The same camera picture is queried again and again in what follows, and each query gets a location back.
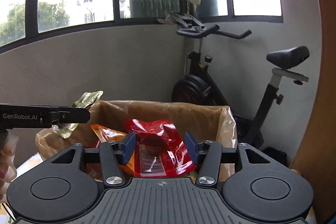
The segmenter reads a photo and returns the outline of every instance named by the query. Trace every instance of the white wall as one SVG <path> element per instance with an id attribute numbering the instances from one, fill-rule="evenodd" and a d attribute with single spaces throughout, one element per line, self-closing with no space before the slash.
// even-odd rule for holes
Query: white wall
<path id="1" fill-rule="evenodd" d="M 321 19 L 318 0 L 281 0 L 283 24 L 264 22 L 219 23 L 221 30 L 252 35 L 244 40 L 209 36 L 202 53 L 213 56 L 209 73 L 232 109 L 253 117 L 274 67 L 266 61 L 271 51 L 306 45 L 310 57 L 292 69 L 308 76 L 309 83 L 298 86 L 283 78 L 280 93 L 284 100 L 274 104 L 262 127 L 265 146 L 285 151 L 293 158 L 305 132 L 315 100 L 321 58 Z"/>
<path id="2" fill-rule="evenodd" d="M 95 29 L 38 41 L 0 56 L 0 102 L 72 105 L 84 92 L 104 100 L 169 102 L 182 77 L 184 42 L 175 26 Z M 20 137 L 16 165 L 36 152 L 35 129 Z"/>

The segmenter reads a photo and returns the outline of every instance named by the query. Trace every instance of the tree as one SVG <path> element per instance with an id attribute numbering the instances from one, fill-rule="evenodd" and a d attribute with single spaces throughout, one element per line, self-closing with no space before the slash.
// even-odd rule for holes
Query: tree
<path id="1" fill-rule="evenodd" d="M 38 3 L 39 32 L 69 25 L 69 15 L 61 3 Z M 0 46 L 25 36 L 25 4 L 16 4 L 8 12 L 7 22 L 0 24 Z"/>

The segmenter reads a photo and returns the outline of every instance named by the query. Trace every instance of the metal screw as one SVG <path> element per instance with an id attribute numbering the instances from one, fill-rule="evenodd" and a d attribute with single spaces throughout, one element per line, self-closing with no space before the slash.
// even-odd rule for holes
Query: metal screw
<path id="1" fill-rule="evenodd" d="M 206 185 L 208 185 L 208 184 L 212 184 L 212 183 L 214 183 L 214 182 L 215 182 L 215 179 L 214 179 L 213 177 L 200 177 L 200 178 L 198 179 L 198 182 L 199 182 L 200 184 L 206 184 Z"/>
<path id="2" fill-rule="evenodd" d="M 121 177 L 109 177 L 106 179 L 106 183 L 111 185 L 120 184 L 123 182 L 123 179 Z"/>

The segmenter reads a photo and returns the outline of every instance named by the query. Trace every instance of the bike handlebar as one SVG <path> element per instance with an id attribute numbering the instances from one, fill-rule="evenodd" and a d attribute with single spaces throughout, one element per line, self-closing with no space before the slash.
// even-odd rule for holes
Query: bike handlebar
<path id="1" fill-rule="evenodd" d="M 182 35 L 184 37 L 190 37 L 190 38 L 202 38 L 202 37 L 206 37 L 208 34 L 211 33 L 216 33 L 219 30 L 219 26 L 218 25 L 214 25 L 209 29 L 205 29 L 204 30 L 199 30 L 199 29 L 178 29 L 177 30 L 177 34 L 178 35 Z"/>
<path id="2" fill-rule="evenodd" d="M 201 29 L 201 28 L 178 29 L 177 34 L 184 36 L 184 37 L 190 37 L 190 38 L 203 38 L 209 34 L 217 34 L 217 35 L 222 35 L 222 36 L 230 37 L 234 39 L 243 39 L 249 36 L 250 34 L 252 34 L 252 32 L 251 30 L 247 30 L 241 35 L 236 35 L 236 34 L 228 33 L 228 32 L 222 32 L 219 30 L 219 26 L 216 24 L 209 29 L 205 29 L 205 28 L 204 29 Z"/>
<path id="3" fill-rule="evenodd" d="M 236 34 L 233 34 L 233 33 L 221 32 L 221 31 L 217 31 L 215 34 L 223 35 L 225 37 L 231 37 L 231 38 L 234 38 L 234 39 L 243 39 L 245 37 L 248 37 L 250 34 L 252 34 L 252 31 L 247 30 L 246 32 L 242 33 L 241 35 L 236 35 Z"/>

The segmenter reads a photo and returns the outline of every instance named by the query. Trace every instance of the brown paper bag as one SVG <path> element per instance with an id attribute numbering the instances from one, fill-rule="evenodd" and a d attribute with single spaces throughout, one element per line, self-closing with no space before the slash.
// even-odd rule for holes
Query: brown paper bag
<path id="1" fill-rule="evenodd" d="M 80 124 L 68 139 L 63 139 L 51 129 L 36 135 L 35 143 L 43 159 L 47 159 L 73 143 L 90 146 L 98 138 L 90 128 L 92 124 L 125 132 L 128 119 L 145 122 L 158 119 L 171 121 L 184 139 L 192 131 L 200 141 L 215 140 L 225 147 L 236 147 L 236 123 L 228 106 L 198 106 L 187 103 L 159 103 L 144 101 L 99 101 L 90 109 L 91 118 Z M 233 164 L 222 164 L 219 181 L 235 172 Z"/>

